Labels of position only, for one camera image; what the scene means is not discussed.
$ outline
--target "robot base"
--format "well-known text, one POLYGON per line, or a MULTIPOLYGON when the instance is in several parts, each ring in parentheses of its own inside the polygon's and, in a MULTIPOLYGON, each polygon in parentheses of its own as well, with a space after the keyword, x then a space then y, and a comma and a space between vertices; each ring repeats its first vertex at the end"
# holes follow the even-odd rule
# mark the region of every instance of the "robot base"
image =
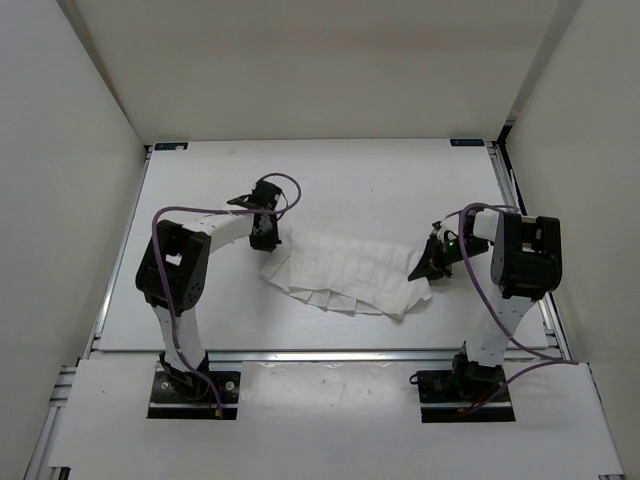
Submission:
POLYGON ((478 423, 514 422, 509 391, 468 415, 461 409, 468 408, 490 392, 486 384, 466 383, 460 386, 451 370, 421 370, 412 378, 418 385, 422 423, 478 423))
POLYGON ((210 393, 200 399, 190 399, 176 392, 164 370, 156 370, 147 418, 197 420, 235 420, 238 416, 240 372, 210 371, 209 378, 218 387, 222 401, 222 418, 216 413, 216 403, 210 393))

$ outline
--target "towel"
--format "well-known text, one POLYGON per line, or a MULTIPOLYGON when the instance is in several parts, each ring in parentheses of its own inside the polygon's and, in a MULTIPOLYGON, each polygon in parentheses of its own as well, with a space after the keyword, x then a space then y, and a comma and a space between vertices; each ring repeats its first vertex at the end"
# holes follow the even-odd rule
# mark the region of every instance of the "towel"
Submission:
POLYGON ((401 319, 419 300, 431 298, 426 278, 407 281, 421 254, 389 243, 291 229, 282 232, 282 245, 260 275, 326 310, 401 319))

